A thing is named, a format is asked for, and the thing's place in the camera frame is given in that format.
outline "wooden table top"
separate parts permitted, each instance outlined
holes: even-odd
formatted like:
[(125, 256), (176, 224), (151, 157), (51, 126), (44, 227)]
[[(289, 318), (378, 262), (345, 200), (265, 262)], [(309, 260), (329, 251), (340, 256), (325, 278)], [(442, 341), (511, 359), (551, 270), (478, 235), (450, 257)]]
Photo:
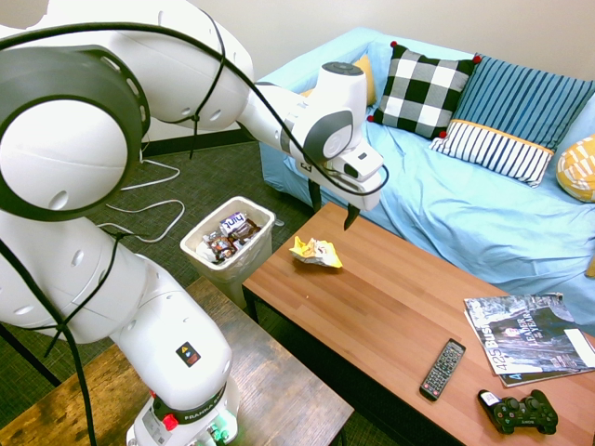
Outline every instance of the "wooden table top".
[[(353, 409), (209, 281), (201, 278), (188, 291), (233, 350), (231, 376), (241, 394), (233, 444), (328, 445)], [(99, 446), (124, 446), (149, 390), (117, 346), (87, 365), (86, 379)], [(76, 376), (2, 429), (0, 443), (88, 445)]]
[[(333, 243), (342, 269), (294, 259), (291, 239), (244, 285), (465, 444), (593, 444), (594, 373), (504, 387), (464, 315), (463, 299), (506, 293), (364, 218), (343, 231), (346, 214), (329, 203), (296, 233), (303, 242)], [(450, 337), (467, 351), (441, 397), (430, 402), (418, 389)], [(477, 400), (481, 389), (520, 400), (534, 388), (560, 417), (555, 435), (535, 428), (499, 434)]]

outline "blue striped pillow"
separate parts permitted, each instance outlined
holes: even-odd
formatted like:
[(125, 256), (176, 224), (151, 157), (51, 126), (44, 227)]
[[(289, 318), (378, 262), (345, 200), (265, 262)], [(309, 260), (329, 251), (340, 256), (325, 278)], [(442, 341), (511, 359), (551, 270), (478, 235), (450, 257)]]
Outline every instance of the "blue striped pillow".
[(536, 188), (554, 152), (533, 142), (490, 127), (453, 120), (444, 138), (435, 138), (430, 149), (469, 163), (479, 164)]
[(595, 82), (480, 55), (453, 119), (555, 150), (595, 91)]

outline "remote control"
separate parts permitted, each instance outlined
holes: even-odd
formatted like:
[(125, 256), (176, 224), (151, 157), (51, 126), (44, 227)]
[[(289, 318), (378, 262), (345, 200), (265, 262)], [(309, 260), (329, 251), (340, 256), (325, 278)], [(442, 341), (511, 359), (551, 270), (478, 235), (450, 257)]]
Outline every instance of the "remote control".
[(436, 401), (460, 363), (463, 353), (465, 353), (465, 346), (459, 344), (455, 339), (449, 339), (428, 376), (421, 383), (419, 392), (428, 400)]
[(521, 401), (512, 397), (501, 400), (487, 390), (481, 390), (478, 398), (492, 424), (502, 434), (512, 434), (515, 427), (536, 427), (546, 435), (556, 433), (558, 415), (541, 390), (533, 390)]

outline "tv remote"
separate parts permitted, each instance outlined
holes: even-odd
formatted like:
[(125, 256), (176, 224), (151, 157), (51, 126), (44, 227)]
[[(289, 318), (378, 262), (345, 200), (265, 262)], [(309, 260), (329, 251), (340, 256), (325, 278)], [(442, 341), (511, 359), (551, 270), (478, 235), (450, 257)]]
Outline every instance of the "tv remote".
[(446, 383), (452, 376), (455, 368), (463, 358), (465, 346), (459, 344), (455, 339), (449, 339), (432, 365), (428, 376), (419, 387), (419, 392), (428, 400), (436, 401), (443, 393)]

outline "white cable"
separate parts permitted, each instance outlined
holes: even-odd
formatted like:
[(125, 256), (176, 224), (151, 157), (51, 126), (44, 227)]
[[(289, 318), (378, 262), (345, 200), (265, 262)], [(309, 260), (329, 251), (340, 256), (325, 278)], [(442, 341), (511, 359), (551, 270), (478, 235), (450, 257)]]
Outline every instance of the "white cable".
[[(182, 206), (182, 209), (179, 212), (178, 216), (176, 218), (174, 218), (174, 220), (169, 224), (169, 226), (165, 229), (165, 231), (158, 238), (152, 239), (152, 240), (148, 240), (148, 239), (143, 239), (139, 235), (135, 235), (135, 237), (137, 239), (139, 239), (141, 242), (145, 242), (145, 243), (157, 243), (157, 242), (160, 242), (160, 241), (163, 240), (163, 238), (167, 235), (167, 233), (169, 232), (169, 230), (171, 230), (174, 227), (174, 225), (176, 223), (178, 223), (178, 221), (184, 215), (184, 211), (186, 210), (186, 207), (184, 206), (184, 203), (183, 202), (181, 202), (180, 200), (167, 200), (167, 201), (164, 201), (164, 202), (151, 204), (151, 205), (149, 205), (147, 207), (143, 207), (142, 209), (139, 209), (137, 211), (130, 211), (130, 210), (127, 210), (127, 209), (120, 209), (118, 207), (111, 206), (110, 204), (106, 204), (106, 206), (108, 206), (110, 209), (113, 209), (114, 211), (126, 212), (127, 214), (137, 214), (139, 212), (143, 212), (143, 211), (146, 211), (148, 209), (152, 209), (154, 207), (161, 206), (163, 204), (169, 204), (169, 203), (178, 203), (178, 204), (180, 204)], [(103, 228), (103, 227), (106, 227), (106, 226), (111, 226), (113, 228), (117, 228), (119, 230), (123, 230), (124, 232), (127, 232), (128, 234), (132, 234), (133, 233), (131, 230), (127, 230), (126, 228), (123, 228), (123, 227), (121, 227), (119, 225), (116, 225), (115, 223), (102, 223), (100, 225), (97, 225), (98, 228)]]
[[(151, 144), (150, 141), (149, 141), (149, 143), (147, 143), (147, 145), (144, 148), (140, 149), (140, 151), (139, 151), (139, 161), (140, 161), (140, 163), (141, 164), (143, 164), (143, 163), (149, 163), (149, 164), (158, 165), (160, 167), (164, 167), (165, 169), (173, 170), (176, 173), (174, 175), (172, 175), (171, 177), (157, 179), (155, 181), (150, 181), (148, 183), (142, 183), (142, 184), (135, 184), (133, 186), (127, 186), (125, 188), (121, 188), (120, 190), (133, 190), (133, 189), (144, 188), (144, 187), (147, 187), (147, 186), (153, 186), (155, 184), (165, 183), (165, 182), (170, 181), (170, 180), (176, 178), (177, 176), (179, 176), (179, 172), (180, 171), (176, 167), (172, 167), (170, 165), (165, 165), (165, 164), (157, 163), (157, 162), (152, 161), (152, 160), (145, 160), (145, 159), (143, 159), (142, 153), (147, 149), (147, 147), (149, 147), (149, 144)], [(120, 225), (116, 225), (115, 223), (101, 223), (100, 225), (97, 225), (97, 227), (98, 228), (104, 228), (106, 226), (110, 226), (110, 227), (113, 227), (113, 228), (117, 228), (119, 230), (122, 230), (122, 231), (124, 231), (124, 232), (126, 232), (128, 234), (134, 234), (134, 236), (137, 239), (139, 239), (141, 242), (145, 242), (145, 243), (157, 243), (157, 242), (160, 242), (160, 241), (163, 240), (163, 238), (167, 235), (167, 233), (169, 232), (169, 230), (171, 230), (174, 227), (174, 225), (176, 223), (178, 223), (179, 220), (184, 215), (184, 211), (186, 210), (186, 206), (184, 206), (184, 203), (183, 202), (181, 202), (180, 200), (166, 200), (164, 202), (151, 204), (151, 205), (149, 205), (147, 207), (144, 207), (144, 208), (139, 209), (139, 210), (136, 210), (136, 211), (130, 211), (130, 210), (127, 210), (127, 209), (120, 209), (120, 208), (115, 207), (115, 206), (112, 206), (110, 204), (106, 204), (106, 206), (108, 206), (110, 209), (113, 209), (114, 211), (125, 212), (127, 214), (137, 214), (137, 213), (140, 213), (140, 212), (144, 212), (144, 211), (146, 211), (148, 209), (152, 209), (154, 207), (161, 206), (161, 205), (164, 205), (164, 204), (170, 204), (170, 203), (178, 203), (178, 204), (180, 204), (182, 206), (182, 209), (179, 212), (178, 216), (176, 218), (174, 218), (174, 220), (169, 224), (169, 226), (165, 229), (165, 231), (158, 238), (156, 238), (156, 239), (152, 239), (152, 240), (143, 239), (139, 235), (134, 234), (134, 232), (132, 232), (131, 230), (128, 230), (128, 229), (126, 229), (126, 228), (124, 228), (124, 227), (122, 227)]]
[(169, 181), (171, 179), (174, 179), (175, 177), (177, 177), (179, 175), (179, 169), (176, 168), (176, 167), (172, 167), (170, 165), (165, 165), (165, 164), (157, 163), (157, 162), (151, 161), (151, 160), (140, 160), (140, 163), (141, 164), (143, 164), (143, 163), (155, 164), (155, 165), (158, 165), (160, 167), (164, 167), (165, 169), (173, 170), (176, 173), (174, 175), (172, 175), (171, 177), (157, 179), (157, 180), (151, 181), (149, 183), (135, 184), (133, 186), (127, 186), (125, 188), (121, 188), (120, 190), (133, 190), (133, 189), (144, 188), (145, 186), (153, 186), (155, 184), (165, 183), (166, 181)]

